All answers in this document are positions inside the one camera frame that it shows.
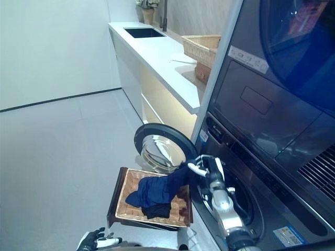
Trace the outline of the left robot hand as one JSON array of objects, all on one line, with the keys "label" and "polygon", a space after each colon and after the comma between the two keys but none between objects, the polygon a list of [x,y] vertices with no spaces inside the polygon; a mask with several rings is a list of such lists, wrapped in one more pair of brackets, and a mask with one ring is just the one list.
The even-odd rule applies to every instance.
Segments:
[{"label": "left robot hand", "polygon": [[107,238],[105,237],[105,228],[100,227],[94,231],[86,232],[76,250],[99,250],[110,248],[122,243],[122,238]]}]

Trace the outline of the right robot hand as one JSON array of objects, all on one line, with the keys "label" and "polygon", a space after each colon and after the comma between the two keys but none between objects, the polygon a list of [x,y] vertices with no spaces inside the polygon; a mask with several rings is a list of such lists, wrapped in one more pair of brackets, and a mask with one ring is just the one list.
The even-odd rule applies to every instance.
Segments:
[{"label": "right robot hand", "polygon": [[187,163],[187,167],[197,175],[207,178],[209,182],[225,182],[225,175],[220,158],[202,154]]}]

